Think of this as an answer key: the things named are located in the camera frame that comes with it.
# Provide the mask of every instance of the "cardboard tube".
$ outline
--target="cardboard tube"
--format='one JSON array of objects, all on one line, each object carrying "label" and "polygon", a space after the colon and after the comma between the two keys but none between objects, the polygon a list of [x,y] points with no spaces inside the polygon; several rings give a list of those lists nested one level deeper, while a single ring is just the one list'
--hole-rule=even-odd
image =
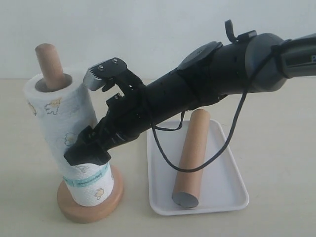
[{"label": "cardboard tube", "polygon": [[[179,167],[193,169],[204,163],[210,114],[193,111],[182,149]],[[193,173],[178,172],[172,193],[173,201],[184,208],[198,206],[203,169]]]},{"label": "cardboard tube", "polygon": [[57,91],[71,83],[64,75],[55,46],[49,43],[42,43],[35,48],[35,52],[44,77],[44,84],[41,86],[42,90],[47,92]]}]

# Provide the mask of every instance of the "white plastic tray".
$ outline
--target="white plastic tray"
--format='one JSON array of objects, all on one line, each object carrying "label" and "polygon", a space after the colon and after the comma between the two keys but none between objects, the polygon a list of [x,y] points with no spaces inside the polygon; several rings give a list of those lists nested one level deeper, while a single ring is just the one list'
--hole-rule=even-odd
[{"label": "white plastic tray", "polygon": [[[176,128],[178,121],[166,121],[160,127]],[[178,165],[189,121],[183,122],[178,131],[157,130],[160,144],[170,159]],[[221,125],[210,121],[205,161],[211,158],[226,141]],[[234,157],[229,147],[209,166],[204,168],[199,205],[184,209],[172,200],[172,190],[177,171],[163,159],[151,130],[147,131],[147,160],[149,179],[149,201],[152,209],[160,215],[184,215],[210,212],[234,211],[245,208],[249,196]]]}]

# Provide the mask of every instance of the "paper towel roll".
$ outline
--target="paper towel roll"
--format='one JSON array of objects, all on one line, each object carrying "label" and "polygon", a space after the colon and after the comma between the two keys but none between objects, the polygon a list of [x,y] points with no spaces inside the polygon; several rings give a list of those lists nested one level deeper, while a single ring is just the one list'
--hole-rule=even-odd
[{"label": "paper towel roll", "polygon": [[38,118],[45,140],[74,201],[82,206],[96,206],[111,194],[113,176],[109,164],[70,166],[63,156],[84,128],[97,124],[88,89],[82,83],[85,72],[64,69],[64,73],[72,80],[68,87],[54,92],[41,92],[43,75],[38,74],[27,81],[24,94]]}]

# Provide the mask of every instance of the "wooden base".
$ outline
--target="wooden base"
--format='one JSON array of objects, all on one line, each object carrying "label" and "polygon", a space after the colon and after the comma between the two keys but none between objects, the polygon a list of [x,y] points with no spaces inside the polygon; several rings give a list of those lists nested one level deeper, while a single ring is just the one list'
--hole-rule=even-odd
[{"label": "wooden base", "polygon": [[77,204],[66,183],[61,182],[57,191],[57,202],[66,218],[77,223],[91,223],[107,217],[114,211],[122,198],[124,185],[120,171],[113,165],[111,165],[111,171],[114,179],[112,193],[103,203],[93,207]]}]

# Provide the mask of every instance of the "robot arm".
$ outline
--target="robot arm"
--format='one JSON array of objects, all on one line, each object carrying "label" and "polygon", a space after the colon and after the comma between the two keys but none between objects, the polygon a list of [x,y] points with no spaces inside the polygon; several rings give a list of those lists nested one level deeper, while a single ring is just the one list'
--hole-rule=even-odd
[{"label": "robot arm", "polygon": [[146,86],[119,58],[91,67],[83,80],[90,90],[107,91],[116,84],[124,95],[118,93],[106,101],[106,115],[95,128],[84,129],[65,152],[68,163],[106,164],[111,159],[108,150],[137,139],[178,113],[245,90],[276,91],[289,78],[316,75],[316,34],[282,40],[250,31],[235,37],[231,21],[225,26],[231,44],[205,44]]}]

